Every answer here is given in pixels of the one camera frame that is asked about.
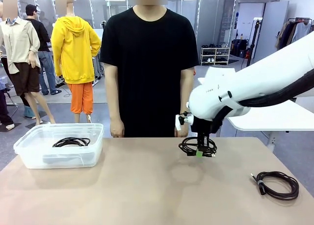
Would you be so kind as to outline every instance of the glass wall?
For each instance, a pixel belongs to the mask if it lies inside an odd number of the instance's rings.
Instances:
[[[55,0],[18,0],[19,15],[22,18],[26,17],[25,6],[29,3],[39,6],[39,20],[51,34],[52,24],[63,16],[55,14]],[[108,21],[111,16],[132,6],[128,0],[74,0],[75,14],[96,29],[102,28],[102,21]],[[235,0],[168,0],[166,7],[189,19],[199,48],[203,44],[230,42]]]

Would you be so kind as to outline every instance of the fluorescent light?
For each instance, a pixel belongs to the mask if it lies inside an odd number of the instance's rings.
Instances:
[[[105,1],[126,1],[126,0],[105,0]]]

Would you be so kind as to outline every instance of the hood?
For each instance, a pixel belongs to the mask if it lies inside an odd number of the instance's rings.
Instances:
[[[61,17],[58,18],[69,31],[71,31],[74,36],[79,36],[85,30],[85,21],[80,17]]]

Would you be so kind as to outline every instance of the brown tabletop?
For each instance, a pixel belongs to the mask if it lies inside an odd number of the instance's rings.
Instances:
[[[215,158],[181,139],[104,139],[94,168],[0,172],[0,225],[307,225],[314,199],[261,196],[250,173],[292,173],[256,138],[215,138]],[[269,186],[286,191],[284,183]]]

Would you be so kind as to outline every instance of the white door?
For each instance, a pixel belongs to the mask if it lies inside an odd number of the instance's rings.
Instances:
[[[254,62],[277,51],[275,47],[277,35],[286,22],[288,6],[289,1],[270,2],[266,4]]]

